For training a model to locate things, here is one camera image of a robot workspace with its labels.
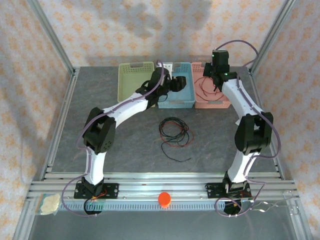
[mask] blue basket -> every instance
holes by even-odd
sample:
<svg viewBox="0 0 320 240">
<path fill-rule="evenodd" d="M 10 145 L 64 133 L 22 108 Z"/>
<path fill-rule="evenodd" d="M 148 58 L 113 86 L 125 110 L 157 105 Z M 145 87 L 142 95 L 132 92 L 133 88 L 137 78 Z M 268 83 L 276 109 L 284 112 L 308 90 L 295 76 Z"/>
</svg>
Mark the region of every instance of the blue basket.
<svg viewBox="0 0 320 240">
<path fill-rule="evenodd" d="M 158 107 L 160 109 L 191 109 L 196 101 L 191 63 L 174 62 L 172 76 L 185 77 L 186 86 L 178 92 L 170 91 L 167 99 L 166 96 L 161 96 L 158 101 Z"/>
</svg>

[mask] cable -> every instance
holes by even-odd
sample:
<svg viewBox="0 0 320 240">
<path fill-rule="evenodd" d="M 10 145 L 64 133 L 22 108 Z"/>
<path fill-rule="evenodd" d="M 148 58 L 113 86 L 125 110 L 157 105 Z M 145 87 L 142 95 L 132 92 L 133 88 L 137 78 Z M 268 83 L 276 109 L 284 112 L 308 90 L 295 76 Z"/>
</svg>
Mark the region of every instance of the cable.
<svg viewBox="0 0 320 240">
<path fill-rule="evenodd" d="M 152 88 L 149 92 L 147 92 L 146 94 L 142 95 L 142 96 L 139 96 L 139 97 L 135 97 L 133 99 L 129 99 L 127 101 L 124 101 L 122 103 L 120 103 L 119 105 L 115 106 L 112 110 L 108 111 L 108 112 L 105 112 L 103 114 L 100 114 L 98 116 L 95 116 L 93 119 L 91 119 L 87 125 L 84 126 L 84 128 L 82 129 L 82 131 L 80 132 L 80 135 L 76 141 L 76 147 L 79 149 L 79 150 L 85 150 L 86 151 L 86 165 L 87 165 L 87 169 L 85 171 L 84 174 L 78 176 L 78 177 L 75 177 L 73 179 L 71 179 L 71 181 L 69 181 L 63 188 L 62 190 L 62 193 L 61 193 L 61 202 L 62 202 L 62 205 L 64 206 L 64 208 L 69 211 L 70 213 L 73 213 L 74 215 L 77 215 L 79 217 L 85 217 L 85 218 L 90 218 L 90 217 L 96 217 L 97 214 L 95 215 L 84 215 L 84 214 L 79 214 L 79 213 L 76 213 L 75 211 L 72 211 L 65 203 L 65 200 L 64 200 L 64 194 L 65 194 L 65 191 L 67 189 L 67 187 L 72 183 L 74 182 L 75 180 L 78 180 L 78 179 L 81 179 L 82 177 L 85 177 L 87 176 L 90 172 L 91 172 L 91 150 L 90 148 L 86 147 L 86 146 L 79 146 L 79 143 L 82 139 L 82 136 L 85 134 L 85 132 L 87 131 L 87 129 L 99 118 L 102 118 L 104 116 L 107 116 L 108 114 L 111 114 L 113 113 L 114 111 L 116 111 L 117 109 L 121 108 L 122 106 L 126 105 L 127 103 L 131 103 L 131 102 L 134 102 L 134 101 L 138 101 L 140 99 L 143 99 L 147 96 L 149 96 L 151 93 L 153 93 L 158 87 L 159 85 L 161 84 L 163 78 L 164 78 L 164 72 L 165 72 L 165 68 L 164 68 L 164 63 L 162 61 L 157 61 L 157 63 L 160 63 L 161 64 L 161 76 L 160 76 L 160 79 L 158 81 L 158 83 L 154 86 L 154 88 Z"/>
<path fill-rule="evenodd" d="M 174 136 L 171 136 L 171 135 L 165 133 L 164 126 L 167 124 L 174 124 L 174 125 L 178 126 L 180 128 L 180 132 Z M 163 143 L 161 144 L 161 150 L 164 153 L 164 155 L 166 155 L 167 158 L 174 160 L 176 162 L 179 162 L 179 163 L 183 163 L 183 162 L 186 162 L 191 159 L 191 157 L 189 157 L 188 159 L 185 159 L 185 160 L 177 160 L 175 158 L 168 156 L 166 154 L 166 152 L 164 151 L 164 144 L 167 144 L 170 147 L 174 147 L 174 148 L 186 147 L 189 144 L 191 144 L 195 138 L 195 134 L 190 130 L 192 133 L 192 139 L 190 140 L 190 135 L 188 133 L 189 130 L 190 130 L 189 126 L 183 120 L 181 120 L 180 118 L 177 118 L 177 117 L 167 117 L 162 122 L 160 122 L 159 133 L 160 133 L 160 137 L 163 141 Z M 181 142 L 184 141 L 185 137 L 187 138 L 186 142 L 181 144 Z"/>
<path fill-rule="evenodd" d="M 245 40 L 240 40 L 240 39 L 228 41 L 228 42 L 220 45 L 219 47 L 217 47 L 216 50 L 222 48 L 223 46 L 225 46 L 225 45 L 227 45 L 227 44 L 237 43 L 237 42 L 238 42 L 238 43 L 244 43 L 244 44 L 249 45 L 249 46 L 254 50 L 254 52 L 255 52 L 255 54 L 256 54 L 256 58 L 259 56 L 258 50 L 257 50 L 251 43 L 249 43 L 249 42 L 247 42 L 247 41 L 245 41 Z M 249 62 L 247 62 L 246 64 L 244 64 L 243 67 L 246 67 L 248 64 L 253 63 L 253 62 L 256 60 L 256 58 L 253 59 L 253 60 L 251 60 L 251 61 L 249 61 Z M 251 206 L 250 206 L 248 209 L 246 209 L 244 212 L 241 212 L 241 213 L 239 213 L 239 214 L 235 214 L 235 215 L 230 215 L 230 214 L 229 214 L 229 215 L 226 215 L 226 214 L 220 213 L 220 212 L 217 210 L 217 209 L 218 209 L 217 206 L 218 206 L 218 202 L 219 202 L 219 201 L 221 201 L 221 200 L 231 201 L 232 203 L 236 204 L 236 205 L 240 208 L 240 211 L 242 210 L 242 207 L 241 207 L 235 200 L 233 200 L 233 199 L 231 199 L 231 198 L 228 198 L 228 197 L 220 197 L 220 198 L 218 198 L 218 199 L 215 201 L 214 207 L 215 207 L 215 209 L 216 209 L 216 212 L 217 212 L 219 215 L 223 216 L 223 217 L 229 217 L 229 218 L 230 218 L 230 217 L 241 216 L 241 215 L 247 213 L 249 210 L 252 210 L 252 207 L 254 206 L 254 204 L 255 204 L 258 196 L 260 195 L 262 189 L 263 189 L 264 186 L 267 184 L 267 183 L 264 182 L 264 181 L 253 181 L 253 180 L 250 180 L 250 179 L 248 178 L 248 172 L 247 172 L 247 170 L 248 170 L 251 162 L 254 161 L 256 158 L 274 159 L 274 158 L 276 158 L 276 157 L 279 155 L 279 153 L 280 153 L 280 151 L 281 151 L 281 140 L 280 140 L 280 135 L 279 135 L 277 129 L 275 128 L 275 126 L 274 126 L 265 116 L 263 116 L 257 109 L 255 109 L 255 107 L 253 106 L 253 104 L 249 101 L 249 99 L 247 98 L 247 96 L 245 95 L 245 93 L 243 92 L 243 90 L 240 88 L 240 77 L 239 77 L 239 75 L 237 75 L 237 77 L 236 77 L 236 86 L 238 87 L 241 95 L 243 96 L 243 98 L 245 99 L 245 101 L 249 104 L 249 106 L 252 108 L 252 110 L 255 111 L 255 112 L 259 115 L 259 117 L 262 118 L 262 119 L 272 128 L 272 130 L 274 131 L 274 134 L 275 134 L 275 136 L 276 136 L 276 139 L 277 139 L 278 148 L 277 148 L 276 154 L 275 154 L 274 156 L 253 155 L 253 156 L 250 158 L 250 160 L 248 161 L 248 163 L 246 164 L 245 168 L 244 168 L 243 175 L 244 175 L 244 177 L 245 177 L 245 179 L 247 180 L 248 183 L 252 183 L 252 184 L 262 184 L 261 188 L 259 189 L 259 191 L 258 191 L 257 194 L 255 195 L 255 197 L 253 198 L 253 201 L 252 201 L 252 203 L 251 203 Z"/>
<path fill-rule="evenodd" d="M 203 95 L 205 95 L 206 97 L 208 97 L 207 94 L 214 94 L 214 95 L 216 96 L 217 94 L 222 93 L 221 91 L 218 91 L 218 90 L 213 91 L 213 92 L 208 92 L 208 91 L 206 91 L 206 90 L 204 89 L 204 82 L 205 82 L 207 79 L 210 79 L 210 80 L 212 81 L 213 89 L 216 88 L 216 85 L 214 84 L 214 80 L 213 80 L 211 77 L 208 77 L 208 76 L 202 76 L 202 77 L 198 78 L 198 79 L 194 82 L 194 84 L 196 84 L 200 79 L 203 79 L 203 81 L 202 81 L 202 83 L 199 83 L 199 87 L 200 87 L 200 89 L 202 90 Z M 221 98 L 223 98 L 223 97 L 225 96 L 225 95 L 222 93 L 222 95 L 221 95 L 219 98 L 209 100 L 209 99 L 203 98 L 203 97 L 202 97 L 201 95 L 199 95 L 197 92 L 195 92 L 195 94 L 196 94 L 199 98 L 203 99 L 204 101 L 208 101 L 208 102 L 210 102 L 210 101 L 218 101 L 218 100 L 220 100 Z"/>
</svg>

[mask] patterned wall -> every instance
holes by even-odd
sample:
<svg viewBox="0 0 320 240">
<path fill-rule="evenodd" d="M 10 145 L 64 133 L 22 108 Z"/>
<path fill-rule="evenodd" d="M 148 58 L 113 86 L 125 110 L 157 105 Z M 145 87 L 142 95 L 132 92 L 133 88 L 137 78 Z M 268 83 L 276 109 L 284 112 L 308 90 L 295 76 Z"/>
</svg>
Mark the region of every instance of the patterned wall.
<svg viewBox="0 0 320 240">
<path fill-rule="evenodd" d="M 285 0 L 40 0 L 72 64 L 192 61 L 232 39 L 263 43 Z M 228 46 L 230 63 L 255 55 Z"/>
<path fill-rule="evenodd" d="M 309 225 L 320 239 L 320 1 L 300 0 L 255 80 L 274 115 L 286 172 L 293 177 Z"/>
<path fill-rule="evenodd" d="M 69 80 L 26 0 L 0 2 L 0 237 L 12 239 Z"/>
</svg>

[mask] purple cable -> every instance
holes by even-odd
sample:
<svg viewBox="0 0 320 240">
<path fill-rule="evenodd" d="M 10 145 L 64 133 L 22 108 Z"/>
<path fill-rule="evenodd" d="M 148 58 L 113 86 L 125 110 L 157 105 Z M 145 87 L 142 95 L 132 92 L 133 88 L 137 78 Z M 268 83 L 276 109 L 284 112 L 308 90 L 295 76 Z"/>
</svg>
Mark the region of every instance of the purple cable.
<svg viewBox="0 0 320 240">
<path fill-rule="evenodd" d="M 82 139 L 82 136 L 85 134 L 85 132 L 87 131 L 87 129 L 99 118 L 102 118 L 108 114 L 111 114 L 113 113 L 114 111 L 116 111 L 117 109 L 121 108 L 122 106 L 126 105 L 127 103 L 132 103 L 134 101 L 137 101 L 137 100 L 140 100 L 140 99 L 143 99 L 147 96 L 149 96 L 151 93 L 153 93 L 158 87 L 159 85 L 161 84 L 163 78 L 164 78 L 164 74 L 165 74 L 165 68 L 164 68 L 164 63 L 160 60 L 157 61 L 157 64 L 160 63 L 161 64 L 161 76 L 160 76 L 160 80 L 157 82 L 157 84 L 154 86 L 154 88 L 152 88 L 150 91 L 148 91 L 146 94 L 142 95 L 142 96 L 139 96 L 139 97 L 136 97 L 136 98 L 133 98 L 133 99 L 130 99 L 130 100 L 127 100 L 127 101 L 124 101 L 122 102 L 121 104 L 115 106 L 112 110 L 108 111 L 108 112 L 105 112 L 103 114 L 100 114 L 98 116 L 95 116 L 93 119 L 91 119 L 91 121 L 88 122 L 87 125 L 84 126 L 84 128 L 82 129 L 82 131 L 80 132 L 80 136 L 78 137 L 77 141 L 76 141 L 76 147 L 79 149 L 79 150 L 86 150 L 87 153 L 88 153 L 88 169 L 86 171 L 86 173 L 80 175 L 80 176 L 77 176 L 73 179 L 71 179 L 71 181 L 69 181 L 63 188 L 62 190 L 62 193 L 61 193 L 61 202 L 62 202 L 62 205 L 64 206 L 64 208 L 69 211 L 70 213 L 74 214 L 74 215 L 77 215 L 79 217 L 85 217 L 85 218 L 91 218 L 91 217 L 96 217 L 97 214 L 94 214 L 94 215 L 84 215 L 84 214 L 79 214 L 79 213 L 76 213 L 75 211 L 72 211 L 70 208 L 68 208 L 68 206 L 66 205 L 65 203 L 65 200 L 64 200 L 64 194 L 65 194 L 65 191 L 67 189 L 67 187 L 75 180 L 78 180 L 78 179 L 81 179 L 82 177 L 85 177 L 87 176 L 90 171 L 91 171 L 91 154 L 90 154 L 90 149 L 86 146 L 79 146 L 79 143 Z"/>
<path fill-rule="evenodd" d="M 257 50 L 251 43 L 249 43 L 249 42 L 247 42 L 247 41 L 245 41 L 245 40 L 240 40 L 240 39 L 228 41 L 228 42 L 220 45 L 219 47 L 217 47 L 216 50 L 222 48 L 223 46 L 225 46 L 225 45 L 227 45 L 227 44 L 231 44 L 231 43 L 244 43 L 244 44 L 247 44 L 247 45 L 249 45 L 249 46 L 254 50 L 254 52 L 255 52 L 255 54 L 256 54 L 256 57 L 259 56 L 258 50 Z M 245 66 L 253 63 L 255 60 L 256 60 L 256 58 L 253 59 L 253 60 L 251 60 L 251 61 L 249 61 L 249 62 L 247 62 L 246 64 L 243 65 L 243 67 L 245 67 Z M 220 212 L 217 210 L 217 209 L 218 209 L 218 202 L 219 202 L 219 201 L 221 201 L 221 200 L 231 201 L 232 203 L 236 204 L 236 205 L 240 208 L 240 211 L 242 210 L 242 207 L 241 207 L 235 200 L 233 200 L 233 199 L 231 199 L 231 198 L 228 198 L 228 197 L 220 197 L 220 198 L 218 198 L 218 199 L 215 201 L 215 203 L 214 203 L 214 208 L 216 209 L 216 212 L 217 212 L 220 216 L 228 217 L 228 218 L 244 215 L 244 214 L 246 214 L 249 210 L 251 210 L 252 207 L 254 206 L 254 204 L 255 204 L 258 196 L 260 195 L 262 189 L 263 189 L 264 186 L 267 184 L 267 183 L 264 182 L 264 181 L 253 181 L 253 180 L 250 180 L 250 179 L 248 178 L 248 176 L 247 176 L 247 170 L 248 170 L 250 164 L 252 163 L 252 161 L 253 161 L 254 159 L 256 159 L 256 158 L 274 159 L 274 158 L 276 158 L 276 157 L 279 155 L 279 153 L 280 153 L 280 151 L 281 151 L 281 140 L 280 140 L 280 135 L 279 135 L 277 129 L 275 128 L 275 126 L 274 126 L 265 116 L 263 116 L 257 109 L 254 108 L 254 106 L 253 106 L 252 103 L 249 101 L 249 99 L 247 98 L 247 96 L 245 95 L 245 93 L 243 92 L 243 90 L 240 88 L 240 77 L 239 77 L 238 75 L 237 75 L 237 77 L 236 77 L 236 86 L 238 87 L 241 95 L 243 96 L 243 98 L 245 99 L 245 101 L 249 104 L 249 106 L 252 108 L 252 110 L 255 111 L 255 112 L 259 115 L 259 117 L 261 117 L 261 118 L 272 128 L 272 130 L 274 131 L 274 134 L 275 134 L 275 136 L 276 136 L 276 140 L 277 140 L 277 143 L 278 143 L 278 148 L 277 148 L 276 154 L 275 154 L 274 156 L 253 155 L 253 156 L 250 158 L 250 160 L 248 161 L 248 163 L 246 164 L 245 168 L 244 168 L 243 175 L 244 175 L 244 177 L 245 177 L 245 179 L 247 180 L 248 183 L 252 183 L 252 184 L 262 184 L 262 187 L 259 189 L 259 191 L 258 191 L 257 194 L 255 195 L 255 197 L 253 198 L 252 204 L 251 204 L 251 206 L 250 206 L 248 209 L 246 209 L 245 211 L 243 211 L 243 212 L 241 212 L 241 213 L 239 213 L 239 214 L 235 214 L 235 215 L 229 214 L 229 215 L 226 215 L 226 214 L 220 213 Z"/>
</svg>

